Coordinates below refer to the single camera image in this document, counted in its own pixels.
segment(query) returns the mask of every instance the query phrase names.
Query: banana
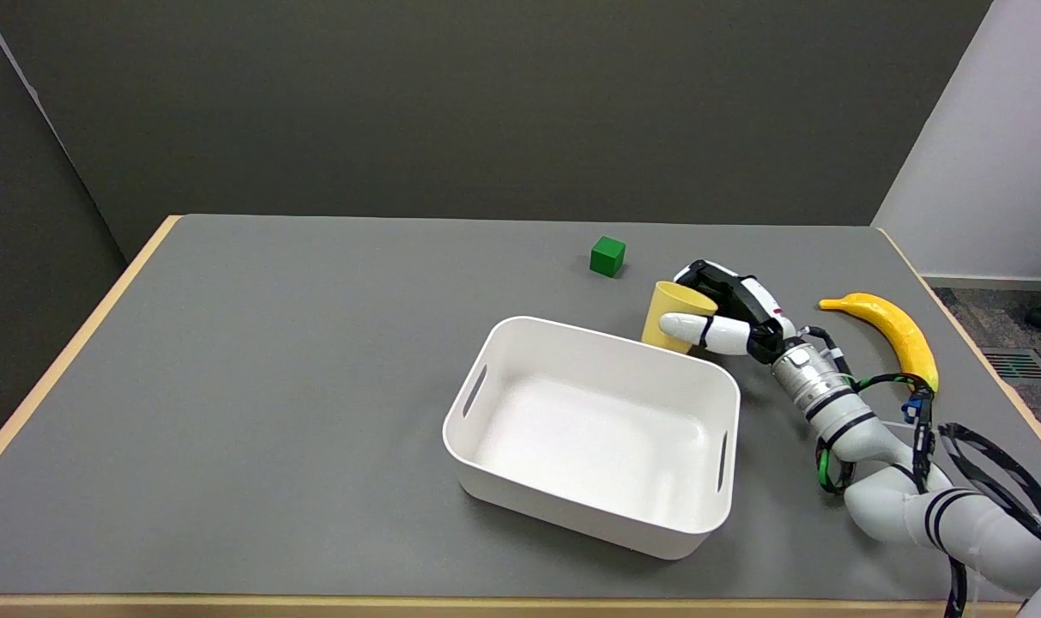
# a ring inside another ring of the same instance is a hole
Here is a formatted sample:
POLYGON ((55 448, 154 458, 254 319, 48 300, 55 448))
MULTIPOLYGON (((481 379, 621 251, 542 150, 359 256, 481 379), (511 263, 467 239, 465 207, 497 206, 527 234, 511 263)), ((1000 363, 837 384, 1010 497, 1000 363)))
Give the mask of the banana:
POLYGON ((868 321, 890 341, 902 371, 920 376, 932 390, 940 389, 940 371, 936 368, 936 358, 924 339, 924 333, 897 305, 885 298, 858 291, 845 298, 824 298, 818 302, 818 308, 844 311, 849 316, 868 321))

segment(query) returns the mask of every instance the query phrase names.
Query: green cube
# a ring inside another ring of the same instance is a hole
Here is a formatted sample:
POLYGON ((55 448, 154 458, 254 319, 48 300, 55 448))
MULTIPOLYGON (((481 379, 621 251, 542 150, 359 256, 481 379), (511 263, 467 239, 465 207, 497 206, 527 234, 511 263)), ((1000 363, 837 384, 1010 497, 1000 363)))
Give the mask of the green cube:
POLYGON ((619 242, 615 238, 608 238, 608 236, 600 236, 599 241, 592 246, 589 271, 600 273, 604 277, 615 277, 615 273, 618 273, 618 269, 624 265, 624 254, 626 253, 626 243, 619 242))

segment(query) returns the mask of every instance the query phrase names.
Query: bin handle slot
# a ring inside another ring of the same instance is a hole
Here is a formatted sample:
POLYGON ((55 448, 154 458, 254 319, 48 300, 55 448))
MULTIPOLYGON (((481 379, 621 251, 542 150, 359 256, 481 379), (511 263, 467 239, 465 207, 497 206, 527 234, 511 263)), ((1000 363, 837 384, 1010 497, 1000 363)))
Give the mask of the bin handle slot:
POLYGON ((474 387, 471 388, 471 394, 466 395, 466 403, 462 404, 462 418, 466 418, 467 412, 471 411, 471 405, 474 404, 474 398, 478 396, 478 390, 481 390, 481 383, 486 379, 486 369, 489 365, 482 365, 481 372, 478 372, 478 380, 474 381, 474 387))
POLYGON ((726 447, 727 440, 730 438, 730 432, 722 432, 722 447, 719 448, 719 482, 715 488, 715 492, 718 493, 722 490, 722 483, 726 481, 726 447))

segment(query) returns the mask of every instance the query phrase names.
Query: table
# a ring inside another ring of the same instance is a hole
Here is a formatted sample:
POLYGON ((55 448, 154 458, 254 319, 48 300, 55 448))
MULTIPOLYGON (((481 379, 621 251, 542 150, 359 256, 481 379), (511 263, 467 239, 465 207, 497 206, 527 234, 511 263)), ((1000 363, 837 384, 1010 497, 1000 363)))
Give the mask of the table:
MULTIPOLYGON (((896 368, 889 344, 814 305, 890 298, 935 350, 937 421, 1041 482, 1041 426, 874 228, 187 215, 0 434, 0 615, 939 615, 943 556, 874 542, 819 492, 808 427, 751 360, 719 360, 743 390, 735 505, 688 559, 462 492, 440 428, 489 329, 635 339, 653 283, 695 258, 756 274, 861 376, 896 368), (614 279, 587 269, 605 234, 628 247, 614 279)), ((900 392, 868 402, 900 415, 900 392)))

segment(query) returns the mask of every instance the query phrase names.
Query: yellow plastic cup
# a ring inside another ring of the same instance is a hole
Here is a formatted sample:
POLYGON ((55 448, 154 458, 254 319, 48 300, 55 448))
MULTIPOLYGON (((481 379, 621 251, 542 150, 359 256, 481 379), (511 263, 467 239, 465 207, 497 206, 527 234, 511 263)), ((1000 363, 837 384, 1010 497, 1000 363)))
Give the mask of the yellow plastic cup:
POLYGON ((646 312, 646 325, 642 328, 642 343, 657 345, 681 355, 688 353, 691 344, 668 336, 658 327, 657 321, 665 313, 690 313, 693 316, 713 316, 719 306, 710 298, 705 297, 689 287, 675 282, 657 282, 654 284, 654 294, 650 297, 650 310, 646 312))

